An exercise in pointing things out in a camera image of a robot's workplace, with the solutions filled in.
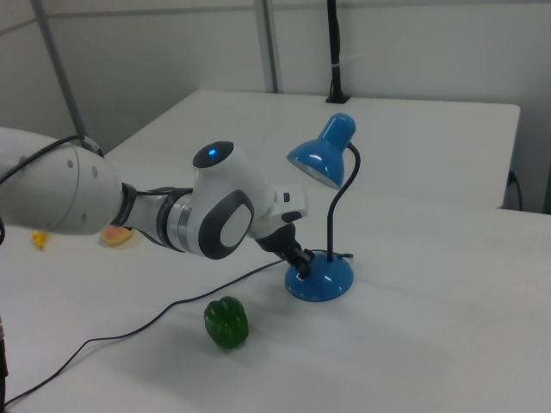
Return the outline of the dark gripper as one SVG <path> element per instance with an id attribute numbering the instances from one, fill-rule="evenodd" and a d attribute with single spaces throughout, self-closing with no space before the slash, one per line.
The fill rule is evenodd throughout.
<path id="1" fill-rule="evenodd" d="M 258 238 L 257 244 L 264 251 L 278 256 L 280 259 L 289 262 L 288 273 L 292 277 L 307 277 L 308 264 L 313 259 L 310 250 L 303 250 L 295 239 L 295 225 L 285 224 L 272 234 Z"/>

